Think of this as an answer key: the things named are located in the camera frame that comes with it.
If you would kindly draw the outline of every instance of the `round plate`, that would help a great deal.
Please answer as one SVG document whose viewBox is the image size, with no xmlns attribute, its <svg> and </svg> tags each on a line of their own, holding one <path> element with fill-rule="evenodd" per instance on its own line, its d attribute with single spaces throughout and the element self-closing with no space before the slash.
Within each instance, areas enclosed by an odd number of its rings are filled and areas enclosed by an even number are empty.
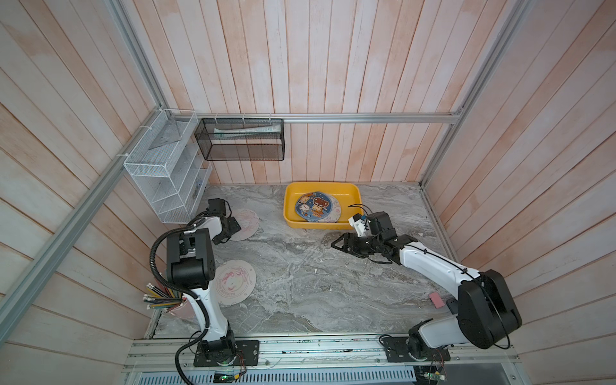
<svg viewBox="0 0 616 385">
<path fill-rule="evenodd" d="M 246 261 L 234 259 L 216 269 L 216 294 L 223 305 L 235 305 L 253 292 L 257 273 Z"/>
<path fill-rule="evenodd" d="M 234 213 L 241 230 L 231 236 L 232 241 L 243 241 L 254 235 L 259 228 L 259 216 L 252 210 L 242 209 Z"/>
</svg>

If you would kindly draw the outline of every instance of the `gray marble surface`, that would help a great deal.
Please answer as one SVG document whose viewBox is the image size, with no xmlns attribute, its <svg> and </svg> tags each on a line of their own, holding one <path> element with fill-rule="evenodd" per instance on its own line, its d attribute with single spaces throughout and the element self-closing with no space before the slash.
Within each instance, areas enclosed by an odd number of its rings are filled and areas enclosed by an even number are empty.
<svg viewBox="0 0 616 385">
<path fill-rule="evenodd" d="M 249 262 L 257 273 L 252 294 L 239 304 L 221 306 L 236 334 L 406 332 L 427 318 L 448 315 L 435 309 L 428 295 L 449 294 L 421 274 L 396 264 L 379 265 L 332 249 L 340 230 L 305 230 L 287 226 L 282 206 L 284 185 L 209 186 L 209 198 L 224 198 L 232 209 L 249 208 L 261 220 L 245 241 L 214 246 L 216 264 Z M 443 253 L 415 184 L 359 185 L 362 201 L 385 211 L 398 234 L 407 233 Z M 163 315 L 155 338 L 187 336 L 194 320 Z"/>
</svg>

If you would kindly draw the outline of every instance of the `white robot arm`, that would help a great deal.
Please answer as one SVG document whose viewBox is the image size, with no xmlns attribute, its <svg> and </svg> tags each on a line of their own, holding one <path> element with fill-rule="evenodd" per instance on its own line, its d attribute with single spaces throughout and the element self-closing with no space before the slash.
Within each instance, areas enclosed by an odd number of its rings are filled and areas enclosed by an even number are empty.
<svg viewBox="0 0 616 385">
<path fill-rule="evenodd" d="M 221 219 L 217 216 L 206 217 L 205 221 L 196 227 L 194 230 L 184 232 L 184 235 L 189 237 L 196 233 L 197 231 L 203 231 L 204 229 L 208 229 L 210 239 L 213 239 L 216 235 L 222 232 L 222 223 Z M 196 248 L 188 249 L 186 257 L 194 257 L 197 254 Z M 208 285 L 207 288 L 196 288 L 191 290 L 193 293 L 201 298 L 201 302 L 205 306 L 205 309 L 208 311 L 209 315 L 209 329 L 208 334 L 203 338 L 205 341 L 216 341 L 221 339 L 222 337 L 227 335 L 227 330 L 229 329 L 229 322 L 227 318 L 222 314 L 221 307 L 218 305 L 218 300 L 216 299 L 216 290 L 212 290 L 212 288 Z M 202 311 L 199 309 L 196 300 L 191 296 L 185 296 L 185 298 L 190 302 L 195 311 L 195 316 L 197 317 L 197 322 L 199 323 L 199 330 L 205 329 L 205 316 Z"/>
<path fill-rule="evenodd" d="M 349 219 L 355 233 L 345 233 L 331 246 L 360 258 L 381 254 L 393 263 L 413 269 L 451 293 L 458 311 L 428 320 L 409 330 L 409 355 L 425 360 L 432 349 L 471 342 L 487 349 L 522 325 L 504 278 L 489 270 L 480 272 L 430 250 L 417 239 L 398 235 L 385 212 L 359 214 Z"/>
<path fill-rule="evenodd" d="M 195 311 L 200 330 L 208 330 L 203 341 L 207 341 L 210 347 L 227 345 L 225 339 L 232 340 L 233 333 L 218 305 L 216 290 L 210 285 L 216 273 L 212 243 L 218 244 L 230 238 L 240 226 L 234 218 L 226 216 L 222 199 L 209 200 L 208 210 L 197 215 L 194 221 L 190 230 L 175 233 L 167 239 L 167 279 L 190 289 L 207 310 L 205 315 L 197 300 L 185 295 Z"/>
</svg>

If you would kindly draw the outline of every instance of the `plastic tray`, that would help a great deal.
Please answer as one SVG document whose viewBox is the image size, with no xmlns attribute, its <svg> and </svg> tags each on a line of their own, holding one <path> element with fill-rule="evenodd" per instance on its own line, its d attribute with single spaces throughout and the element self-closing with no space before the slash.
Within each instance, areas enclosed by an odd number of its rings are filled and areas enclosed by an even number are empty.
<svg viewBox="0 0 616 385">
<path fill-rule="evenodd" d="M 332 195 L 340 202 L 342 214 L 335 223 L 307 222 L 295 212 L 295 203 L 305 193 L 321 191 Z M 337 182 L 293 182 L 286 187 L 284 217 L 289 227 L 294 229 L 348 230 L 352 229 L 349 218 L 361 214 L 360 208 L 348 207 L 354 203 L 362 203 L 359 188 L 351 183 Z"/>
</svg>

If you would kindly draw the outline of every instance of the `metal rail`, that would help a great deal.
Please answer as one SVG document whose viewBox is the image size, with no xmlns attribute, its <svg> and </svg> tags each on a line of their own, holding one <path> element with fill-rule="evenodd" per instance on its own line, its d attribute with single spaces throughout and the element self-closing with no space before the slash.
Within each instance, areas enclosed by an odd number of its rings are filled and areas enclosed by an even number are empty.
<svg viewBox="0 0 616 385">
<path fill-rule="evenodd" d="M 148 125 L 156 113 L 151 112 L 144 125 Z M 11 287 L 0 304 L 0 345 L 9 338 L 17 323 L 114 189 L 124 172 L 123 155 L 132 150 L 147 129 L 147 127 L 140 128 L 131 141 L 114 157 L 100 178 Z"/>
<path fill-rule="evenodd" d="M 534 4 L 535 0 L 517 0 L 513 11 L 509 15 L 505 25 L 503 25 L 503 29 L 499 32 L 498 39 L 494 43 L 494 46 L 490 50 L 485 63 L 479 71 L 477 79 L 473 82 L 469 94 L 462 102 L 462 107 L 459 111 L 460 119 L 449 128 L 447 133 L 445 133 L 443 140 L 441 140 L 437 150 L 434 152 L 434 156 L 430 160 L 430 163 L 426 168 L 426 172 L 424 173 L 424 177 L 421 180 L 422 186 L 427 187 L 430 183 L 432 176 L 439 167 L 440 161 L 442 161 L 445 157 L 445 153 L 449 149 L 453 139 L 460 130 L 460 127 L 462 127 L 462 124 L 464 124 L 466 117 L 479 99 L 481 92 L 485 89 L 485 86 L 492 77 L 492 74 L 494 74 L 496 67 L 501 62 L 507 48 L 511 44 L 513 36 L 520 29 L 520 26 L 523 24 L 524 19 Z"/>
<path fill-rule="evenodd" d="M 132 56 L 137 63 L 137 68 L 139 69 L 139 72 L 141 72 L 146 85 L 152 93 L 152 97 L 158 104 L 156 108 L 167 108 L 169 104 L 167 103 L 163 91 L 156 80 L 156 76 L 154 76 L 154 72 L 150 67 L 150 62 L 148 62 L 144 50 L 139 44 L 139 39 L 135 35 L 134 28 L 131 24 L 130 18 L 126 14 L 124 5 L 120 0 L 105 0 L 105 4 L 111 13 L 111 17 L 113 18 L 115 25 L 118 27 L 120 35 L 124 39 L 126 46 L 131 51 Z"/>
<path fill-rule="evenodd" d="M 285 123 L 456 123 L 453 113 L 197 113 L 197 118 L 283 119 Z"/>
<path fill-rule="evenodd" d="M 383 347 L 378 342 L 380 334 L 315 333 L 290 336 L 264 336 L 247 334 L 237 339 L 258 339 L 259 363 L 254 368 L 336 368 L 336 367 L 386 367 L 388 363 Z M 174 371 L 176 350 L 188 341 L 181 339 L 143 339 L 133 342 L 124 363 L 124 372 Z M 520 359 L 513 348 L 506 351 L 492 347 L 479 349 L 474 346 L 449 347 L 452 360 L 448 365 L 465 363 L 516 363 Z M 194 354 L 186 350 L 180 355 L 185 371 L 202 370 L 193 366 Z M 406 366 L 425 365 L 425 362 L 405 362 Z"/>
</svg>

